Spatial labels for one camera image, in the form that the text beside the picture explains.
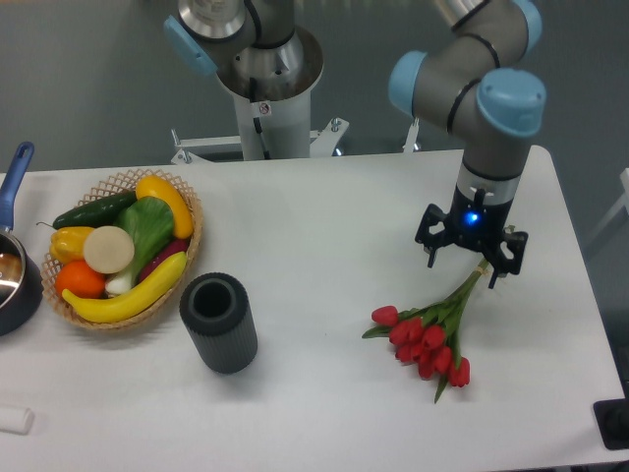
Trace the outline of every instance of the blue led light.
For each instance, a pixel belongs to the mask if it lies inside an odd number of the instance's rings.
[[[475,211],[468,211],[463,215],[463,221],[468,226],[476,226],[481,220],[481,216]]]

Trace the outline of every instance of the red tulip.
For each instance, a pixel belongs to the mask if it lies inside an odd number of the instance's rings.
[[[409,320],[409,342],[416,342],[422,339],[424,335],[424,327],[421,318],[412,318]]]
[[[459,369],[455,369],[454,362],[448,369],[448,380],[452,386],[465,386],[470,382],[470,361],[465,357],[461,359]]]
[[[429,351],[424,351],[419,361],[419,373],[420,377],[424,380],[430,379],[434,374],[434,362],[432,360],[432,354]]]
[[[450,363],[452,362],[452,349],[448,346],[438,347],[432,353],[432,359],[434,362],[434,369],[440,374],[444,375],[448,372]]]
[[[411,346],[411,359],[415,362],[420,362],[420,358],[422,357],[422,353],[424,352],[424,346],[421,342],[416,342]]]
[[[411,362],[413,357],[411,356],[411,344],[406,343],[401,345],[395,351],[395,358],[400,362]]]
[[[406,344],[409,340],[409,322],[400,322],[389,332],[389,342],[396,346]]]
[[[437,324],[430,326],[426,331],[424,331],[424,336],[422,336],[424,349],[429,351],[439,347],[443,344],[443,341],[445,341],[445,331]]]
[[[379,325],[395,326],[398,322],[397,308],[388,305],[386,307],[378,308],[372,312],[372,320]]]

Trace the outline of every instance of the yellow bell pepper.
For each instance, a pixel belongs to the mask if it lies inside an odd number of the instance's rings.
[[[83,244],[94,228],[88,226],[69,226],[61,228],[50,237],[50,256],[65,265],[72,261],[83,260]]]
[[[84,320],[92,323],[121,322],[146,310],[166,293],[184,273],[187,261],[186,253],[173,254],[130,291],[114,298],[81,298],[67,288],[61,296]]]
[[[193,216],[181,194],[170,182],[156,175],[142,177],[136,186],[136,198],[139,200],[143,197],[155,197],[168,204],[175,220],[175,238],[188,239],[193,235]]]

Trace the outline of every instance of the pot handle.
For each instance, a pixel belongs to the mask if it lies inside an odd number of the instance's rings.
[[[0,187],[0,229],[9,231],[13,229],[13,207],[16,195],[34,152],[35,146],[24,142],[18,146],[13,156],[9,171]]]

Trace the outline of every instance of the saucepan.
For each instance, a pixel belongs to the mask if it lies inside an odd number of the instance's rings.
[[[21,143],[0,187],[0,336],[23,325],[41,302],[41,276],[37,265],[13,230],[16,194],[35,149]]]

